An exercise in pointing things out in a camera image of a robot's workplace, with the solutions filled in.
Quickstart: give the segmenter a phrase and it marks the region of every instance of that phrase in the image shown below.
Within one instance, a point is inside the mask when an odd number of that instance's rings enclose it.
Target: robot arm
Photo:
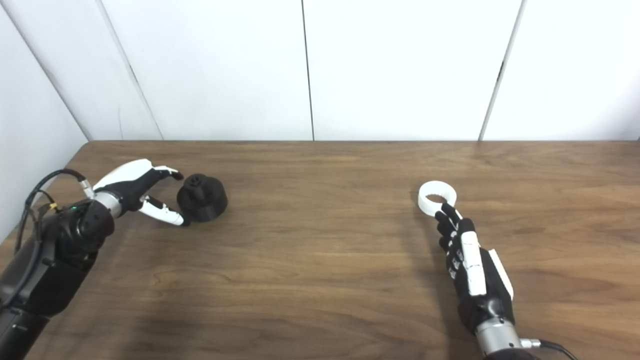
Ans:
[[[60,173],[75,175],[89,199],[62,210],[55,204],[41,207],[34,233],[22,248],[17,242],[17,252],[0,276],[2,360],[24,359],[49,319],[69,305],[105,239],[113,233],[116,218],[140,210],[171,224],[188,225],[180,213],[145,195],[158,181],[169,176],[179,180],[182,174],[153,167],[146,159],[116,168],[93,191],[77,172],[54,172],[29,194],[26,211],[46,180]],[[57,212],[44,217],[52,208]]]

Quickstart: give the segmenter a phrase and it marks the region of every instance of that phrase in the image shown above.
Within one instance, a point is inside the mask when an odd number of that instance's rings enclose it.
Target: cable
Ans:
[[[56,206],[56,203],[44,204],[38,208],[38,218],[33,223],[33,231],[35,232],[35,240],[33,244],[33,251],[31,252],[31,257],[29,258],[29,263],[27,264],[27,268],[25,269],[24,274],[20,278],[18,285],[16,285],[15,290],[11,295],[9,295],[6,300],[2,303],[2,307],[9,306],[13,300],[20,294],[20,291],[24,288],[27,281],[31,277],[33,270],[36,268],[36,263],[38,262],[38,258],[40,257],[40,249],[42,248],[42,221],[44,219],[44,215]],[[33,211],[28,209],[31,216],[33,217]]]
[[[558,343],[554,343],[552,341],[547,341],[547,340],[540,340],[540,347],[541,348],[550,348],[552,350],[555,351],[560,351],[562,353],[564,353],[569,359],[571,360],[578,360],[577,357],[575,357],[569,350],[567,350],[567,348],[565,348],[564,346],[558,344]]]
[[[27,222],[27,216],[29,215],[29,209],[31,208],[31,204],[33,203],[33,199],[35,199],[36,195],[38,194],[38,192],[42,192],[45,194],[45,196],[49,199],[49,201],[54,202],[53,198],[44,190],[41,189],[42,186],[44,186],[44,184],[53,179],[54,177],[60,175],[60,174],[67,174],[67,175],[71,175],[74,176],[79,183],[81,183],[82,181],[86,180],[86,177],[82,174],[80,174],[79,172],[69,169],[69,168],[63,168],[61,170],[56,170],[52,173],[50,173],[49,175],[45,176],[42,178],[42,180],[40,180],[36,186],[33,188],[33,190],[29,193],[29,195],[27,196],[27,199],[24,201],[24,211],[22,212],[22,216],[20,218],[20,227],[18,230],[18,237],[15,239],[15,247],[13,250],[13,254],[15,255],[16,253],[18,253],[18,251],[20,250],[20,248],[22,247],[22,234],[24,232],[24,226],[26,225]]]
[[[49,195],[49,193],[48,193],[48,192],[46,192],[46,191],[44,191],[44,190],[42,190],[42,189],[38,189],[38,191],[37,191],[37,192],[44,194],[44,195],[47,197],[47,199],[49,200],[49,202],[50,202],[51,204],[54,204],[54,203],[56,202],[56,201],[53,199],[53,197],[51,197],[51,195]]]

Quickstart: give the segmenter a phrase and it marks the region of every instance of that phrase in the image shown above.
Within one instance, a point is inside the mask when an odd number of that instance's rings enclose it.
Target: wood grain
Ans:
[[[95,182],[137,158],[219,178],[227,212],[119,219],[28,359],[480,359],[416,207],[431,179],[499,251],[521,336],[640,357],[638,142],[92,142],[69,166]],[[180,186],[152,195],[175,205]]]

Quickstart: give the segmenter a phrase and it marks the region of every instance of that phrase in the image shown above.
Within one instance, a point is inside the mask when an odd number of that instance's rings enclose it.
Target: black knob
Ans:
[[[211,221],[224,212],[228,200],[220,180],[203,174],[193,174],[184,180],[178,191],[178,206],[186,220]]]

